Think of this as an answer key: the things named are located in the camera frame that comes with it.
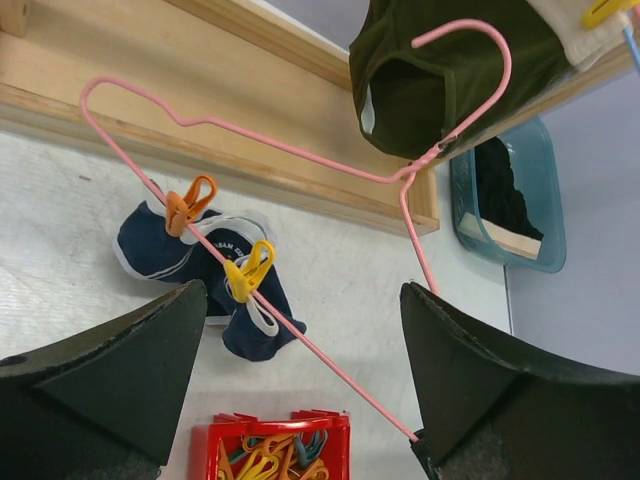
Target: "red plastic container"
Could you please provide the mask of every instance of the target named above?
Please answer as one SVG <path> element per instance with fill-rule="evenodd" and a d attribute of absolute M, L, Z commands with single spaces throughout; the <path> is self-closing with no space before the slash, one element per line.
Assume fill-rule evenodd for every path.
<path fill-rule="evenodd" d="M 245 436 L 269 437 L 277 434 L 301 434 L 304 442 L 314 432 L 326 430 L 327 442 L 320 454 L 331 480 L 350 478 L 349 416 L 324 410 L 302 410 L 293 412 L 289 420 L 260 421 L 257 417 L 236 413 L 219 414 L 210 425 L 197 425 L 191 430 L 189 454 L 189 480 L 218 480 L 220 468 L 220 444 L 227 454 L 242 448 Z M 241 463 L 232 467 L 237 475 Z"/>

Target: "blue plastic bin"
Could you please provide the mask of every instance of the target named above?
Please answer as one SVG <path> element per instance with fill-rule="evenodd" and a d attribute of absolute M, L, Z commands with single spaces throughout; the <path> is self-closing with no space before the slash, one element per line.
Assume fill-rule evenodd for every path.
<path fill-rule="evenodd" d="M 567 244 L 551 138 L 537 117 L 498 135 L 498 138 L 509 150 L 515 187 L 524 196 L 529 220 L 544 234 L 538 258 L 532 260 L 502 249 L 484 228 L 478 209 L 475 149 L 451 160 L 451 194 L 456 235 L 467 249 L 504 265 L 522 265 L 556 273 L 564 266 Z M 475 216 L 484 241 L 465 235 L 458 229 L 465 213 Z"/>

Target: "pink hanger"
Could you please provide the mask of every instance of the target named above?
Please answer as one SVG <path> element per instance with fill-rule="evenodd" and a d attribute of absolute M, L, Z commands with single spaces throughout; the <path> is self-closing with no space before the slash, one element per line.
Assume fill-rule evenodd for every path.
<path fill-rule="evenodd" d="M 383 183 L 383 184 L 391 184 L 395 183 L 403 177 L 406 177 L 404 186 L 400 190 L 399 202 L 400 209 L 402 211 L 402 217 L 407 226 L 407 230 L 409 232 L 409 237 L 411 239 L 411 243 L 413 244 L 413 248 L 415 249 L 416 255 L 418 256 L 418 261 L 420 262 L 420 266 L 424 273 L 425 279 L 427 281 L 427 285 L 429 289 L 435 294 L 439 294 L 438 288 L 433 279 L 433 275 L 431 273 L 431 269 L 429 267 L 429 263 L 422 251 L 422 247 L 420 246 L 420 241 L 418 239 L 418 235 L 411 221 L 411 216 L 409 214 L 409 208 L 407 206 L 407 191 L 413 184 L 416 173 L 427 166 L 429 162 L 431 162 L 434 158 L 438 156 L 438 154 L 442 151 L 442 146 L 446 145 L 448 141 L 455 139 L 462 131 L 464 131 L 469 125 L 475 122 L 482 114 L 484 114 L 489 108 L 491 108 L 496 101 L 502 96 L 504 91 L 507 88 L 509 83 L 509 79 L 511 77 L 511 53 L 509 51 L 509 46 L 507 45 L 504 37 L 496 30 L 494 27 L 489 25 L 488 23 L 479 21 L 479 20 L 455 20 L 449 22 L 441 27 L 436 28 L 435 30 L 428 32 L 424 35 L 421 35 L 415 38 L 411 42 L 411 46 L 413 48 L 419 48 L 433 40 L 442 37 L 450 32 L 461 29 L 471 29 L 471 30 L 479 30 L 483 33 L 489 35 L 498 45 L 500 52 L 502 53 L 502 58 L 504 61 L 504 72 L 502 75 L 502 80 L 495 93 L 491 95 L 475 112 L 469 115 L 460 125 L 454 128 L 449 135 L 447 135 L 441 142 L 437 143 L 433 147 L 431 147 L 422 157 L 413 162 L 411 165 L 401 168 L 396 173 L 391 175 L 390 177 L 382 177 L 379 175 L 374 175 L 372 173 L 368 173 L 357 168 L 348 167 L 338 162 L 334 162 L 327 158 L 321 157 L 319 155 L 315 155 L 313 153 L 307 152 L 300 148 L 292 147 L 285 143 L 279 142 L 277 140 L 273 140 L 272 138 L 266 137 L 259 133 L 252 132 L 251 130 L 247 130 L 242 127 L 238 127 L 237 125 L 233 125 L 231 123 L 225 122 L 219 118 L 213 116 L 206 116 L 200 118 L 192 118 L 192 119 L 183 119 L 181 118 L 164 100 L 161 98 L 143 90 L 140 87 L 137 87 L 129 82 L 124 80 L 120 80 L 111 76 L 100 76 L 91 80 L 85 88 L 82 90 L 80 95 L 80 109 L 82 111 L 82 115 L 85 120 L 93 127 L 93 129 L 98 132 L 98 135 L 109 145 L 113 151 L 133 170 L 133 172 L 140 178 L 142 183 L 149 189 L 153 194 L 158 197 L 158 199 L 166 204 L 166 198 L 164 193 L 145 175 L 145 173 L 136 165 L 136 163 L 118 146 L 118 144 L 109 136 L 109 134 L 102 128 L 98 123 L 94 120 L 89 112 L 88 100 L 91 92 L 101 83 L 111 83 L 118 85 L 125 90 L 129 90 L 137 95 L 140 95 L 147 100 L 155 103 L 164 109 L 165 112 L 171 117 L 171 119 L 176 122 L 178 125 L 182 127 L 191 127 L 194 125 L 201 125 L 203 123 L 208 123 L 212 125 L 216 125 L 218 127 L 224 128 L 226 130 L 230 130 L 232 132 L 237 133 L 238 135 L 242 135 L 244 137 L 251 138 L 260 143 L 264 143 L 273 148 L 277 148 L 278 150 L 285 151 L 287 153 L 291 153 L 293 155 L 297 155 L 299 157 L 305 158 L 307 160 L 311 160 L 312 162 L 319 163 L 321 165 L 325 165 L 327 167 L 333 168 L 335 170 L 339 170 L 341 172 L 349 173 L 351 175 L 355 175 L 357 177 L 365 178 L 367 180 L 371 180 L 372 182 Z M 225 257 L 193 226 L 187 225 L 189 231 L 198 239 L 200 243 L 209 251 L 211 254 L 221 263 L 224 263 Z M 409 430 L 405 425 L 403 425 L 396 417 L 394 417 L 387 409 L 385 409 L 380 403 L 378 403 L 367 391 L 365 391 L 360 385 L 358 385 L 345 371 L 343 371 L 338 365 L 336 365 L 329 357 L 327 357 L 322 350 L 320 350 L 316 345 L 309 340 L 306 336 L 301 334 L 294 326 L 289 322 L 278 310 L 276 310 L 269 302 L 265 300 L 265 298 L 260 294 L 260 292 L 255 291 L 253 294 L 254 298 L 260 302 L 265 308 L 271 313 L 285 328 L 287 328 L 298 340 L 300 340 L 309 350 L 311 350 L 320 360 L 322 360 L 334 373 L 336 373 L 345 383 L 347 383 L 353 390 L 356 391 L 364 400 L 366 400 L 373 408 L 375 408 L 380 414 L 382 414 L 389 422 L 391 422 L 398 430 L 400 430 L 404 435 L 406 435 L 409 440 L 412 442 L 417 442 L 418 438 L 415 434 Z"/>

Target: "white table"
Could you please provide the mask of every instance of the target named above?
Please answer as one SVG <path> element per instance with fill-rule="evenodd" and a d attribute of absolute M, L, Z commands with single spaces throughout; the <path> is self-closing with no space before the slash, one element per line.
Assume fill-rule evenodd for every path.
<path fill-rule="evenodd" d="M 142 198 L 126 166 L 2 132 L 0 157 L 0 358 L 78 333 L 170 289 L 129 278 L 111 251 L 120 223 Z M 184 192 L 190 183 L 149 173 L 165 191 Z M 503 269 L 460 246 L 448 167 L 438 176 L 441 230 L 422 243 L 442 294 L 509 331 Z M 398 301 L 403 282 L 424 283 L 408 238 L 221 188 L 217 208 L 258 210 L 271 219 L 279 274 L 309 338 L 406 425 L 421 428 Z M 190 428 L 214 413 L 282 418 L 303 408 L 352 413 L 354 480 L 424 478 L 407 439 L 300 342 L 255 364 L 227 352 L 212 328 L 205 328 L 162 478 L 185 478 Z"/>

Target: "plastic clip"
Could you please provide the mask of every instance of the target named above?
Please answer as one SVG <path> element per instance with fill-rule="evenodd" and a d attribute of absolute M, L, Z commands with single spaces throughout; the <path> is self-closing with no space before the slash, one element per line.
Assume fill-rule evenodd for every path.
<path fill-rule="evenodd" d="M 582 25 L 590 30 L 620 11 L 631 10 L 640 0 L 598 0 L 582 17 Z"/>
<path fill-rule="evenodd" d="M 200 187 L 202 184 L 209 186 L 209 193 L 200 197 Z M 167 193 L 167 215 L 165 229 L 168 235 L 179 237 L 190 223 L 198 218 L 198 215 L 207 208 L 207 205 L 218 193 L 218 185 L 215 180 L 208 175 L 199 175 L 195 178 L 189 191 L 183 197 L 176 192 Z"/>
<path fill-rule="evenodd" d="M 238 267 L 233 261 L 224 262 L 229 288 L 234 300 L 247 303 L 249 294 L 260 286 L 276 258 L 276 250 L 267 240 L 259 240 L 251 249 L 246 263 Z"/>

